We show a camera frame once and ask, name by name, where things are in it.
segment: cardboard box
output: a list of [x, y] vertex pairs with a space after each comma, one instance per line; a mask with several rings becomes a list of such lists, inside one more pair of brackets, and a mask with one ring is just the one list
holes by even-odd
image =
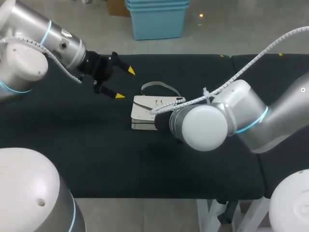
[[106, 5], [110, 15], [131, 17], [130, 11], [126, 8], [125, 0], [107, 0]]

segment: blue plastic bin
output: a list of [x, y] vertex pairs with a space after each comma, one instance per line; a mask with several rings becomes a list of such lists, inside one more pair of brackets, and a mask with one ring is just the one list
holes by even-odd
[[143, 3], [143, 2], [175, 2], [179, 0], [129, 0], [130, 2]]
[[151, 7], [175, 7], [175, 6], [184, 6], [189, 3], [186, 1], [174, 1], [174, 2], [151, 2], [151, 3], [130, 3], [126, 1], [126, 5], [129, 8], [151, 8]]
[[181, 37], [186, 9], [178, 7], [127, 8], [131, 12], [135, 40]]

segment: screw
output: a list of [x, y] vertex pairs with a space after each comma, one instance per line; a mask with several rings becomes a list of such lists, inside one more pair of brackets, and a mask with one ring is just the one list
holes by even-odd
[[66, 49], [67, 48], [67, 44], [65, 42], [61, 42], [60, 43], [60, 48], [61, 49]]

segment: blue light ring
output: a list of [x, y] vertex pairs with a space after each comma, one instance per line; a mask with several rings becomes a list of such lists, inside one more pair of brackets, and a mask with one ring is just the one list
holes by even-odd
[[236, 131], [236, 134], [245, 132], [245, 131], [247, 131], [248, 129], [250, 129], [251, 127], [253, 127], [255, 124], [257, 124], [257, 123], [259, 123], [260, 121], [262, 121], [263, 118], [266, 116], [267, 112], [268, 112], [268, 106], [266, 106], [265, 111], [262, 113], [261, 116], [259, 116], [259, 118], [258, 118], [256, 121], [254, 121], [254, 122], [251, 123], [250, 125], [246, 126], [245, 128], [242, 128], [242, 129]]

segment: white cylindrical joint cap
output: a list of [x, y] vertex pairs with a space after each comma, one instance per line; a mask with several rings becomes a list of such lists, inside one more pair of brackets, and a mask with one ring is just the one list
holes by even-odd
[[6, 49], [7, 62], [20, 78], [37, 82], [48, 71], [46, 57], [22, 42], [9, 43]]
[[211, 151], [219, 147], [226, 139], [227, 131], [225, 116], [210, 105], [195, 107], [183, 120], [183, 138], [198, 151]]
[[277, 186], [269, 219], [274, 232], [309, 231], [309, 170], [292, 174]]

